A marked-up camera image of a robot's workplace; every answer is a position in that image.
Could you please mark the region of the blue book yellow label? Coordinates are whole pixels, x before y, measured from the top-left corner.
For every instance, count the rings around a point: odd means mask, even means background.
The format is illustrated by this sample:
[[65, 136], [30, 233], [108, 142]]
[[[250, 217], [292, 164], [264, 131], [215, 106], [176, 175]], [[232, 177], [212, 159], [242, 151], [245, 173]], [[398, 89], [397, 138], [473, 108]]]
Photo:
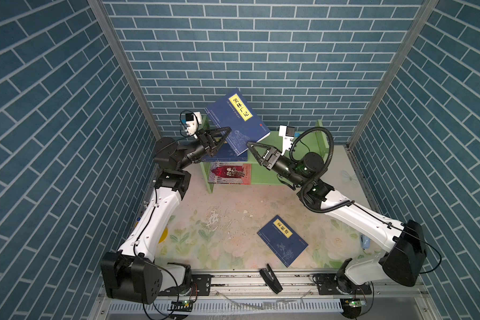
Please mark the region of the blue book yellow label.
[[270, 136], [269, 128], [238, 88], [208, 105], [205, 112], [214, 126], [231, 129], [226, 141], [236, 155], [248, 150], [248, 142], [258, 143]]
[[225, 162], [225, 163], [243, 163], [247, 162], [247, 158], [205, 158], [201, 160], [203, 163]]

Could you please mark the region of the red Hamlet picture book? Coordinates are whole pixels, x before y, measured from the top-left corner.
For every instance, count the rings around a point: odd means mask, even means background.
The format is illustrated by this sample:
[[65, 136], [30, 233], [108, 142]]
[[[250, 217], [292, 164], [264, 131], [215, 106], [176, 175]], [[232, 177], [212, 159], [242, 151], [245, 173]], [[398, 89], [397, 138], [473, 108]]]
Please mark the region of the red Hamlet picture book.
[[237, 162], [215, 162], [212, 163], [209, 170], [209, 183], [218, 184], [251, 184], [251, 168], [248, 163]]

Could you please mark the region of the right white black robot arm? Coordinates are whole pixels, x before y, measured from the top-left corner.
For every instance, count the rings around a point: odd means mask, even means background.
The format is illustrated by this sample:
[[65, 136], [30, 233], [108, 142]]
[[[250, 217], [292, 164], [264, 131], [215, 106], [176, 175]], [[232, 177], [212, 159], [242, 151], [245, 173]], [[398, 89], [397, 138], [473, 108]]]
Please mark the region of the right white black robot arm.
[[264, 168], [274, 171], [287, 185], [297, 189], [297, 197], [306, 209], [324, 214], [352, 227], [374, 241], [381, 248], [378, 255], [362, 259], [346, 259], [335, 275], [337, 289], [351, 294], [365, 283], [392, 280], [405, 287], [413, 287], [420, 275], [432, 245], [425, 241], [423, 227], [412, 219], [404, 223], [376, 213], [349, 199], [332, 185], [322, 180], [333, 158], [334, 142], [329, 130], [313, 127], [294, 139], [298, 144], [312, 133], [322, 133], [327, 139], [327, 157], [315, 152], [301, 159], [275, 146], [249, 141], [247, 148]]

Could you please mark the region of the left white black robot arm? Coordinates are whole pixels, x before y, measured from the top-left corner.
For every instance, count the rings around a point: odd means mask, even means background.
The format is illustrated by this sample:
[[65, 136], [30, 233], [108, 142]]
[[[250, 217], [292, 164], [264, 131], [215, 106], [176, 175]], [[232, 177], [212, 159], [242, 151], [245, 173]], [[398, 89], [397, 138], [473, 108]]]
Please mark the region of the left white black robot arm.
[[190, 266], [157, 266], [157, 246], [189, 189], [191, 174], [186, 167], [207, 155], [215, 155], [230, 132], [230, 127], [199, 129], [196, 139], [187, 145], [170, 137], [156, 142], [154, 160], [161, 171], [155, 178], [147, 208], [125, 242], [117, 251], [106, 253], [100, 263], [109, 298], [150, 305], [161, 293], [179, 295], [190, 290]]

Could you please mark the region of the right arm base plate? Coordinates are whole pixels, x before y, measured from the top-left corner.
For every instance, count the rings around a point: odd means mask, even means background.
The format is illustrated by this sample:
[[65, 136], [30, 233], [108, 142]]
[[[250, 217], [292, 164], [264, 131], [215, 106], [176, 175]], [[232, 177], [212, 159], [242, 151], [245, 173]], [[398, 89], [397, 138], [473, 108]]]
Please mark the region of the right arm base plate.
[[317, 286], [320, 295], [354, 295], [372, 294], [372, 288], [369, 283], [356, 285], [344, 275], [338, 276], [333, 273], [315, 273], [311, 280]]

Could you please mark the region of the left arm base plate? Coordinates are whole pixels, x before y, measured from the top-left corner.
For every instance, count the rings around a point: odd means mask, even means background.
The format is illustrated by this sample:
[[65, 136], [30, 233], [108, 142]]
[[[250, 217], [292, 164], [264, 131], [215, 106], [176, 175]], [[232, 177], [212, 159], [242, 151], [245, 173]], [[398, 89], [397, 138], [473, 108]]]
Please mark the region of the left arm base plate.
[[176, 289], [180, 295], [201, 297], [209, 296], [211, 292], [211, 274], [187, 275], [182, 284]]

